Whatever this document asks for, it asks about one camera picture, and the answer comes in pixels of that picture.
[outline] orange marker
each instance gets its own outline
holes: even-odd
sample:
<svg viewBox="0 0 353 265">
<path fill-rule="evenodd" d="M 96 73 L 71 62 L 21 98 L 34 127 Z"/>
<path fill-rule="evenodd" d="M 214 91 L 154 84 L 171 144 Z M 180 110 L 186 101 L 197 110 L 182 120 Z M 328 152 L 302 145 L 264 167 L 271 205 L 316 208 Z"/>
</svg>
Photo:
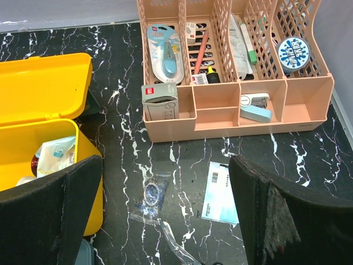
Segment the orange marker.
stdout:
<svg viewBox="0 0 353 265">
<path fill-rule="evenodd" d="M 208 40 L 208 30 L 205 31 L 204 37 L 202 38 L 202 43 L 201 43 L 199 55 L 197 56 L 196 65 L 195 65 L 195 69 L 194 69 L 195 75 L 200 72 L 200 67 L 201 67 L 202 59 L 204 58 L 207 40 Z"/>
</svg>

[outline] yellow plastic container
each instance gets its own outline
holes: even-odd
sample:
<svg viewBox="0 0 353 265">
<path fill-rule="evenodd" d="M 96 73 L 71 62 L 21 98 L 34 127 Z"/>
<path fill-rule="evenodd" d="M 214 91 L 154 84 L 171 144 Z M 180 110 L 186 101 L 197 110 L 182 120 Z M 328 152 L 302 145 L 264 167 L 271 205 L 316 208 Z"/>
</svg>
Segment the yellow plastic container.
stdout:
<svg viewBox="0 0 353 265">
<path fill-rule="evenodd" d="M 31 160 L 43 142 L 75 135 L 75 162 L 101 155 L 71 120 L 84 110 L 91 75 L 88 54 L 0 63 L 0 191 L 33 175 Z M 102 223 L 103 178 L 84 235 Z"/>
</svg>

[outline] black marble table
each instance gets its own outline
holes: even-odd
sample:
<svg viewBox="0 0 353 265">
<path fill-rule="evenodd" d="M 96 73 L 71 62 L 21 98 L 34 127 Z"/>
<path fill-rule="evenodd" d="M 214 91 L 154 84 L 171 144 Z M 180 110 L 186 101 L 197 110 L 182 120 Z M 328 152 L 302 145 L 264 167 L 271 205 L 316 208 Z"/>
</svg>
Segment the black marble table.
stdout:
<svg viewBox="0 0 353 265">
<path fill-rule="evenodd" d="M 177 242 L 206 264 L 247 264 L 239 225 L 200 217 L 210 161 L 228 163 L 242 154 L 298 185 L 353 199 L 353 152 L 332 106 L 328 121 L 311 132 L 152 144 L 142 121 L 138 23 L 8 33 L 0 39 L 1 61 L 73 52 L 92 57 L 90 89 L 103 107 L 77 123 L 104 156 L 104 223 L 89 238 L 96 264 L 180 264 L 160 227 L 129 219 L 150 169 L 173 174 L 162 219 Z"/>
</svg>

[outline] white plastic bag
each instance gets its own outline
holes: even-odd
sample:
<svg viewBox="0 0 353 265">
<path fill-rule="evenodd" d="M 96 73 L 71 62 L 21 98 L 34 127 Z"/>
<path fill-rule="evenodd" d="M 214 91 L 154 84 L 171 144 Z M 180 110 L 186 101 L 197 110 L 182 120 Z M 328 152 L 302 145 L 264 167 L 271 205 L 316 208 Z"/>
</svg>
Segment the white plastic bag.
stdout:
<svg viewBox="0 0 353 265">
<path fill-rule="evenodd" d="M 43 143 L 36 153 L 39 156 L 37 177 L 44 177 L 74 164 L 75 142 L 76 137 L 69 136 Z"/>
</svg>

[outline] gray wall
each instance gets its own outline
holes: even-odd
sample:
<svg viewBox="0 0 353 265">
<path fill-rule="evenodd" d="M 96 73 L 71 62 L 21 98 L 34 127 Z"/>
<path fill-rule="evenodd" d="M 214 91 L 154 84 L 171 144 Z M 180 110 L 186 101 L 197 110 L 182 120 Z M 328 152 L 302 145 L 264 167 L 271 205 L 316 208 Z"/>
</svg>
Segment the gray wall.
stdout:
<svg viewBox="0 0 353 265">
<path fill-rule="evenodd" d="M 314 35 L 335 78 L 335 100 L 345 119 L 342 122 L 350 131 L 353 124 L 353 1 L 322 0 Z"/>
<path fill-rule="evenodd" d="M 0 32 L 138 19 L 136 0 L 1 0 Z"/>
</svg>

